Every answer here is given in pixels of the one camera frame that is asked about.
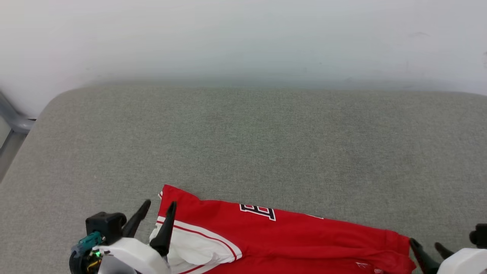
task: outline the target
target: jersey lettering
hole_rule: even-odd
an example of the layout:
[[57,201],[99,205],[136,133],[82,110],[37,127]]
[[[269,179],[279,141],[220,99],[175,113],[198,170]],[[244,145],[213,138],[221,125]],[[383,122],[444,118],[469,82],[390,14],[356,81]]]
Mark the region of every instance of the jersey lettering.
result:
[[240,205],[240,210],[244,212],[250,212],[254,214],[259,214],[268,217],[270,220],[275,221],[276,215],[272,208],[266,208],[261,206],[251,206],[251,205]]

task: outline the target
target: white wall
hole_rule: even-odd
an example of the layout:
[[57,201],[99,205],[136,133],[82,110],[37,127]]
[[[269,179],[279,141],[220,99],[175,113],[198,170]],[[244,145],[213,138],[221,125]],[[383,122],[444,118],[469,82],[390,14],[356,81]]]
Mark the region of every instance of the white wall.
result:
[[0,90],[36,117],[118,82],[487,94],[486,0],[3,0]]

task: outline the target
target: letter on jersey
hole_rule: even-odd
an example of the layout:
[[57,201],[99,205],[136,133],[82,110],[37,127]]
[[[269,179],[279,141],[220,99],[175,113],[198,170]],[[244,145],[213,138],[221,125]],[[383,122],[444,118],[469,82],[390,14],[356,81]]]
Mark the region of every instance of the letter on jersey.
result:
[[240,205],[240,210],[245,212],[251,212],[268,217],[270,220],[275,221],[276,215],[272,208],[266,208],[262,206],[250,206],[250,205]]

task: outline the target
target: folded clothing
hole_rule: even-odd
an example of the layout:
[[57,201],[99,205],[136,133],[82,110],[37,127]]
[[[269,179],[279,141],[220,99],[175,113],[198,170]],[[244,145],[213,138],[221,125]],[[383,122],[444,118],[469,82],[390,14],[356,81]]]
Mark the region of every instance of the folded clothing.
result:
[[168,263],[176,274],[410,274],[409,238],[389,230],[260,206],[200,200],[170,185],[157,235],[177,202]]

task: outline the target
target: gray fabric surface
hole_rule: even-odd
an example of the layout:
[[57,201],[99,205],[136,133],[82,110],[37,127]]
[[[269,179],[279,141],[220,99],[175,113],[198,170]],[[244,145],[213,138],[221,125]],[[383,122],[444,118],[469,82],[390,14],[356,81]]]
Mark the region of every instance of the gray fabric surface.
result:
[[395,230],[433,254],[487,222],[487,97],[459,93],[99,87],[43,111],[0,183],[0,269],[67,273],[99,211],[164,184]]

